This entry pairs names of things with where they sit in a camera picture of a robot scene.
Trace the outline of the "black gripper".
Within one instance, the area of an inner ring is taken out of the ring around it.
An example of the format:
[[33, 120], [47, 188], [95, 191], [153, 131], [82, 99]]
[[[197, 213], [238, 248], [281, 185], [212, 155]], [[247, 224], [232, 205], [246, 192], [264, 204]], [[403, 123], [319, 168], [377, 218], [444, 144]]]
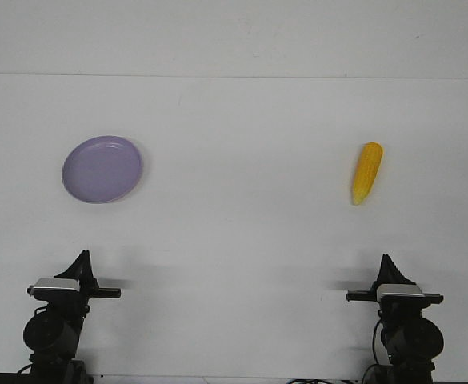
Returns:
[[346, 300], [348, 302], [376, 302], [382, 310], [390, 308], [415, 308], [425, 309], [431, 305], [439, 305], [444, 301], [442, 294], [424, 293], [424, 298], [384, 298], [381, 303], [377, 302], [376, 289], [381, 284], [403, 284], [413, 285], [414, 282], [406, 278], [402, 272], [396, 267], [393, 260], [388, 254], [383, 254], [377, 281], [368, 290], [348, 290], [346, 292]]
[[56, 274], [54, 278], [78, 278], [78, 293], [73, 304], [75, 308], [87, 307], [92, 298], [119, 299], [122, 295], [120, 288], [102, 287], [98, 284], [93, 274], [89, 250], [83, 250], [65, 271]]

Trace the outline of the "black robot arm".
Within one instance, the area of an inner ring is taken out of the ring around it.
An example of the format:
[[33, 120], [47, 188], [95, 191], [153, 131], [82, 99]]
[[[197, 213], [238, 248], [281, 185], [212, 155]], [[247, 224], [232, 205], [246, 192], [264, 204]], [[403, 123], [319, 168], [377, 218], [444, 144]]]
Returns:
[[422, 311], [441, 304], [443, 295], [423, 292], [416, 282], [402, 274], [388, 254], [384, 254], [371, 287], [349, 290], [346, 300], [378, 304], [374, 332], [380, 333], [388, 363], [378, 360], [376, 337], [372, 337], [374, 364], [367, 367], [362, 383], [432, 383], [434, 358], [443, 351], [445, 342], [440, 329], [424, 318]]
[[26, 292], [45, 305], [34, 311], [23, 331], [30, 364], [15, 375], [19, 383], [93, 383], [86, 364], [76, 359], [92, 298], [119, 299], [119, 288], [101, 287], [91, 256], [83, 250], [60, 274], [40, 278]]

